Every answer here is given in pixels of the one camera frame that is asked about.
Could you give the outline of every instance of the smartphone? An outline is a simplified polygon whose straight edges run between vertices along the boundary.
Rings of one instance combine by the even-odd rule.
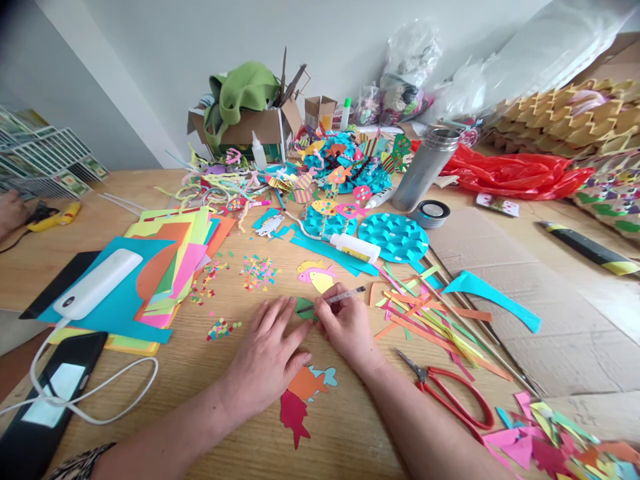
[[[39,382],[47,394],[66,400],[80,397],[108,334],[94,332],[62,340]],[[31,389],[27,399],[38,396]],[[42,478],[58,448],[73,412],[45,401],[24,405],[0,438],[0,478]]]

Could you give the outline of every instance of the scissors blade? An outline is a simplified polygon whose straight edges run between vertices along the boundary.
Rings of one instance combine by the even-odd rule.
[[[404,353],[402,353],[400,351],[400,349],[394,348],[394,350],[396,350],[396,352],[398,352],[398,355],[400,355],[402,357],[402,360],[407,362],[407,364],[413,369],[413,371],[418,376],[420,381],[422,383],[426,382],[426,380],[427,380],[427,371],[424,368],[418,367],[408,356],[406,356]]]

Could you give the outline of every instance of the patterned sleeve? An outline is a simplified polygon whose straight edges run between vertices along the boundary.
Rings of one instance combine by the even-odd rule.
[[[66,460],[66,462],[54,470],[49,480],[89,480],[95,463],[104,452],[114,445],[115,443],[109,443]]]

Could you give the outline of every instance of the metal thermos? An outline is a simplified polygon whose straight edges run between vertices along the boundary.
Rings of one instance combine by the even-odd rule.
[[[404,212],[415,210],[455,152],[458,140],[460,134],[451,129],[434,129],[427,134],[391,198],[394,208]]]

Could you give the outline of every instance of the charging cable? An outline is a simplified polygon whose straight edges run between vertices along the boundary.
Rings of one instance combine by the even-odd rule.
[[[85,393],[81,397],[78,397],[78,398],[76,398],[74,400],[64,400],[63,398],[57,397],[55,395],[48,395],[44,391],[44,388],[42,388],[42,385],[40,385],[40,382],[38,382],[38,378],[35,375],[36,364],[38,363],[38,360],[42,356],[42,353],[44,352],[45,347],[49,343],[49,340],[51,340],[53,334],[56,333],[58,330],[61,330],[64,327],[66,327],[69,324],[70,321],[71,320],[68,319],[68,318],[63,318],[62,320],[60,320],[56,324],[55,328],[49,334],[49,336],[44,341],[42,346],[40,346],[40,350],[38,350],[38,353],[35,354],[35,357],[33,358],[33,361],[31,362],[31,367],[29,368],[29,378],[31,379],[31,383],[33,384],[33,387],[35,388],[36,392],[38,392],[39,396],[36,397],[36,398],[32,398],[30,400],[25,400],[23,402],[16,403],[15,405],[12,405],[12,406],[10,406],[8,408],[5,408],[4,410],[0,410],[0,415],[4,415],[6,412],[14,410],[16,408],[20,408],[23,405],[28,405],[30,403],[35,403],[37,401],[46,401],[48,404],[53,405],[55,407],[68,408],[69,410],[74,412],[76,415],[78,415],[78,417],[82,418],[82,420],[84,420],[86,422],[92,423],[94,425],[106,425],[108,423],[111,423],[113,421],[118,420],[120,417],[122,417],[125,414],[127,414],[132,408],[134,408],[138,404],[138,402],[142,399],[142,397],[145,396],[147,390],[149,390],[151,384],[155,380],[155,376],[158,374],[158,360],[156,360],[156,358],[154,358],[154,357],[145,357],[145,358],[142,358],[142,359],[140,359],[138,361],[133,362],[129,366],[127,366],[127,367],[123,368],[122,370],[120,370],[118,373],[116,373],[110,379],[108,379],[105,382],[103,382],[102,384],[98,385],[96,388],[94,388],[90,392]],[[138,398],[136,398],[136,400],[132,404],[130,404],[130,406],[128,406],[126,409],[122,410],[122,412],[120,412],[115,417],[110,418],[108,420],[98,420],[98,419],[95,419],[93,417],[88,416],[86,413],[84,413],[82,410],[80,410],[80,408],[78,408],[75,405],[80,400],[84,400],[85,398],[90,397],[91,395],[93,395],[95,392],[97,392],[102,387],[106,386],[107,384],[109,384],[110,382],[112,382],[113,380],[118,378],[120,375],[122,375],[124,372],[126,372],[130,368],[132,368],[132,367],[134,367],[134,366],[136,366],[139,363],[142,363],[144,361],[153,362],[153,374],[151,375],[151,378],[149,379],[149,382],[147,383],[147,386],[144,388],[144,390],[142,390],[142,393],[140,393],[140,395],[138,395]]]

